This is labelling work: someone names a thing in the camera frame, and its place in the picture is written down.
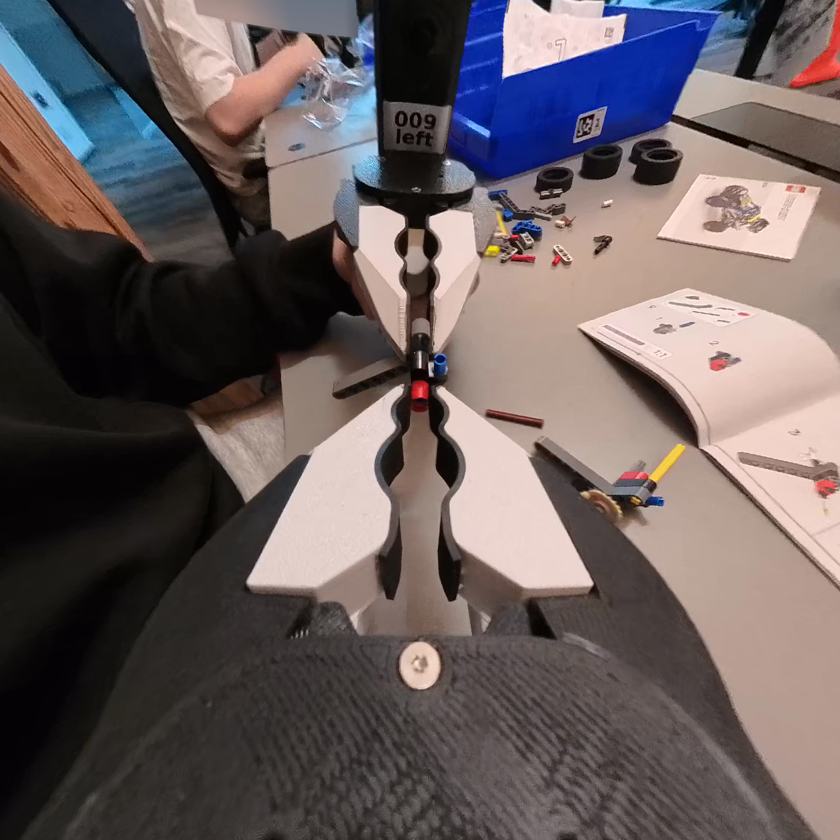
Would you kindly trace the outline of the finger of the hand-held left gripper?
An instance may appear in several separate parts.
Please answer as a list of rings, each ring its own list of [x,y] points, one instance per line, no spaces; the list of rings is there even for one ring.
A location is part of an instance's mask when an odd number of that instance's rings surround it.
[[[431,339],[443,351],[476,283],[480,257],[472,213],[447,210],[431,216],[427,229],[437,240],[432,260],[435,283],[430,292]]]
[[[402,359],[405,359],[410,343],[408,292],[403,283],[405,257],[399,247],[406,232],[403,215],[382,205],[360,206],[355,263],[375,319]]]

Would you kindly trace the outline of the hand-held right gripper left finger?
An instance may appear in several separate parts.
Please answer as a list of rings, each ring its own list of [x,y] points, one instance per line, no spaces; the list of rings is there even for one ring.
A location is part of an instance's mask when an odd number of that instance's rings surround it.
[[[396,598],[403,543],[392,483],[404,466],[410,389],[393,387],[310,455],[246,585],[336,602],[350,614]]]

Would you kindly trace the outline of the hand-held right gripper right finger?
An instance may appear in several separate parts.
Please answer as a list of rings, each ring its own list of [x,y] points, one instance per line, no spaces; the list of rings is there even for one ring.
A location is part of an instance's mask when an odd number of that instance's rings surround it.
[[[434,435],[447,487],[437,542],[447,599],[491,616],[510,603],[590,594],[593,579],[526,451],[443,386]]]

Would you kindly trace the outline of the dark grey lego beam assembly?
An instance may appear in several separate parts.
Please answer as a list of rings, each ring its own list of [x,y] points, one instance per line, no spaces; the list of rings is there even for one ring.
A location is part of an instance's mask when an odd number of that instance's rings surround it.
[[[405,359],[393,356],[345,375],[332,385],[332,397],[346,399],[407,376],[412,410],[416,413],[425,412],[433,388],[444,385],[448,378],[448,357],[443,352],[434,351],[432,338],[431,322],[425,318],[416,318],[411,324]]]

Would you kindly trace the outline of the person's left forearm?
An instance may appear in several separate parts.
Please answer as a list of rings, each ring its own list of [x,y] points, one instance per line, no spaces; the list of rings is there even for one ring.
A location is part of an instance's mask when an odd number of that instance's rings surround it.
[[[336,231],[259,234],[216,267],[150,262],[121,244],[85,366],[97,391],[187,406],[311,348],[334,315],[362,313],[333,266]]]

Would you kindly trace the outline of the pile of loose lego pieces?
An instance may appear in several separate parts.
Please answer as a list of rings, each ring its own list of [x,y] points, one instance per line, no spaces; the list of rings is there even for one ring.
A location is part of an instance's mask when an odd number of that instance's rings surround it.
[[[507,189],[491,190],[488,199],[495,207],[496,230],[485,247],[483,256],[497,259],[502,265],[521,263],[532,265],[536,261],[536,247],[549,228],[570,229],[575,217],[567,214],[565,202],[544,206],[519,206]]]

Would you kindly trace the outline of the lego gear and yellow axle assembly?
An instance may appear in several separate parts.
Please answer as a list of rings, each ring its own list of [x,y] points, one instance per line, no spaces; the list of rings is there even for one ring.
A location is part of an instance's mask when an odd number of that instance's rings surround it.
[[[663,507],[665,500],[658,495],[658,485],[686,452],[686,446],[678,444],[652,472],[647,472],[642,460],[614,481],[608,481],[548,437],[539,437],[535,448],[561,467],[581,497],[612,523],[620,522],[631,510]]]

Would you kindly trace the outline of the person's left hand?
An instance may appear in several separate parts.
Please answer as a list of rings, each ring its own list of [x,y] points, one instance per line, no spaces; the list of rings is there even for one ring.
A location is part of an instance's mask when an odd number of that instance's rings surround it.
[[[368,320],[374,321],[376,319],[375,308],[355,263],[354,251],[341,239],[338,232],[333,232],[332,237],[332,263],[338,274],[352,289],[364,316]]]

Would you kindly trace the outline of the clear plastic bag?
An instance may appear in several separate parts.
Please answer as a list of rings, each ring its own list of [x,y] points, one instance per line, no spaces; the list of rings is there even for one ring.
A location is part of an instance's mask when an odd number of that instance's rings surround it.
[[[337,127],[369,84],[362,66],[347,67],[337,56],[323,57],[302,79],[303,118],[318,130]]]

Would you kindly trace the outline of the white paper sheets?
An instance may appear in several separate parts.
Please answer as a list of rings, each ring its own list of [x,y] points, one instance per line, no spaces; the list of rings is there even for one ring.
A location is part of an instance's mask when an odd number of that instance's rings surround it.
[[[604,2],[509,1],[502,29],[502,78],[565,62],[623,42],[627,15]]]

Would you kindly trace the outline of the blue plastic bin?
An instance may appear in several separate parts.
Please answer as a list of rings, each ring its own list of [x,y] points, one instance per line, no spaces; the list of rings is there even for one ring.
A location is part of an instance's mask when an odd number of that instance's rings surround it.
[[[488,177],[561,161],[656,130],[673,115],[718,13],[608,7],[626,16],[621,43],[502,76],[506,2],[470,12],[448,153]]]

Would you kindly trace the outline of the person's black clothing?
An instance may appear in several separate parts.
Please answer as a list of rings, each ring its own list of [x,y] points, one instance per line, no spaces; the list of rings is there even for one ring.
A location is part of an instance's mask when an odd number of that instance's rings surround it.
[[[102,395],[85,370],[121,244],[2,194],[2,838],[44,807],[148,615],[242,505],[189,404]]]

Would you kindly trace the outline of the open instruction booklet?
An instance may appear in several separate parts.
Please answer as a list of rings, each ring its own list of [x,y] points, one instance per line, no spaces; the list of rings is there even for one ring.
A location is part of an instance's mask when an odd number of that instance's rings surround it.
[[[578,329],[663,386],[698,448],[839,583],[839,363],[816,332],[690,288]]]

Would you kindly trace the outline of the black office chair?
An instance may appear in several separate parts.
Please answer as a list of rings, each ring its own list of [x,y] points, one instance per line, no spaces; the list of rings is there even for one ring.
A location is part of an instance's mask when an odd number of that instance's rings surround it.
[[[123,1],[50,1],[81,47],[117,82],[172,142],[203,185],[227,245],[247,234],[226,187],[164,105],[141,43],[132,10]]]

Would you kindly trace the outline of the closed instruction booklet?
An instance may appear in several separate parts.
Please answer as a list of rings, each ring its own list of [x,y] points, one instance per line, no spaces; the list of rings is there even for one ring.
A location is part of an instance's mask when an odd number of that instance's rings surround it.
[[[814,185],[700,174],[657,238],[791,261],[821,192]]]

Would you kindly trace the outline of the orange cone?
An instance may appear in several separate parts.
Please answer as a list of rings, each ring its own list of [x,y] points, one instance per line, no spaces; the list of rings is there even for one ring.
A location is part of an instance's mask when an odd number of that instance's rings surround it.
[[[807,88],[839,78],[839,44],[831,43],[789,83],[789,88]]]

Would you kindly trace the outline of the wooden post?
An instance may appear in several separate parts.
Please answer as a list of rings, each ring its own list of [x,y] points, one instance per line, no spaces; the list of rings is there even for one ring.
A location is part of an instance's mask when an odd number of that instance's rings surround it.
[[[117,235],[151,253],[22,89],[1,69],[1,183],[61,228]]]

